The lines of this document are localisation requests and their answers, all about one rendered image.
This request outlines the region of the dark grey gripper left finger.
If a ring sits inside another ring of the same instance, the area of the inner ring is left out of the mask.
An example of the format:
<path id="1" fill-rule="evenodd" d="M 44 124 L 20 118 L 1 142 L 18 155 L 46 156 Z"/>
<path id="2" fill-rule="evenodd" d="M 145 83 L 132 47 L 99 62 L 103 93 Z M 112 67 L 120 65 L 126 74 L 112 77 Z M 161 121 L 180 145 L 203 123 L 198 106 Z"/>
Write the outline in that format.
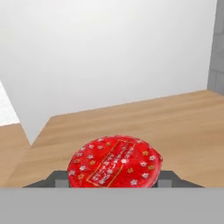
<path id="1" fill-rule="evenodd" d="M 68 188 L 69 186 L 70 185 L 68 182 L 67 171 L 53 171 L 46 179 L 42 179 L 38 182 L 28 185 L 28 187 L 34 187 L 34 188 L 37 188 L 37 187 Z"/>

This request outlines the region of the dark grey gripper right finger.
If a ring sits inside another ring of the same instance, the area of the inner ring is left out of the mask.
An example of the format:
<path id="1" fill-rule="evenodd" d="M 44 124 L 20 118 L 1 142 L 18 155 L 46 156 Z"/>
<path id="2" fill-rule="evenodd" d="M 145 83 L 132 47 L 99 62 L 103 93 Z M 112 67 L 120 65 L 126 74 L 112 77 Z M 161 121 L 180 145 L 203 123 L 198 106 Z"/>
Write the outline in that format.
<path id="1" fill-rule="evenodd" d="M 173 171 L 161 171 L 155 184 L 155 187 L 198 187 L 202 188 L 202 185 L 194 184 L 193 182 L 189 182 L 187 180 L 181 179 L 175 172 Z"/>

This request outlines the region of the red yogurt cup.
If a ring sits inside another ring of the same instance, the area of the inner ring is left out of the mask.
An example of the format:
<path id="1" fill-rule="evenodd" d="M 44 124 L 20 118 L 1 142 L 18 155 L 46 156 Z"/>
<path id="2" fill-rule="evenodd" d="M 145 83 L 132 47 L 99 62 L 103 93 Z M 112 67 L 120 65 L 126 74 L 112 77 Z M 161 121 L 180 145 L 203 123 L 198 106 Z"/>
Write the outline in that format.
<path id="1" fill-rule="evenodd" d="M 161 172 L 163 158 L 142 139 L 104 136 L 82 146 L 68 167 L 71 187 L 151 188 Z"/>

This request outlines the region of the white cabinet door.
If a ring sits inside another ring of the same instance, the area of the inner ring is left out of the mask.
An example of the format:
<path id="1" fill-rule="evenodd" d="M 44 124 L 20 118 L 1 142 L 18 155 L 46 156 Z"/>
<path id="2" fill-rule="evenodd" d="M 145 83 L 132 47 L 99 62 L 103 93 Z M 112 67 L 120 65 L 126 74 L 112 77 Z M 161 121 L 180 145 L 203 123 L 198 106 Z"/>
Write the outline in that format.
<path id="1" fill-rule="evenodd" d="M 0 81 L 29 141 L 52 116 L 207 86 L 217 0 L 0 0 Z"/>

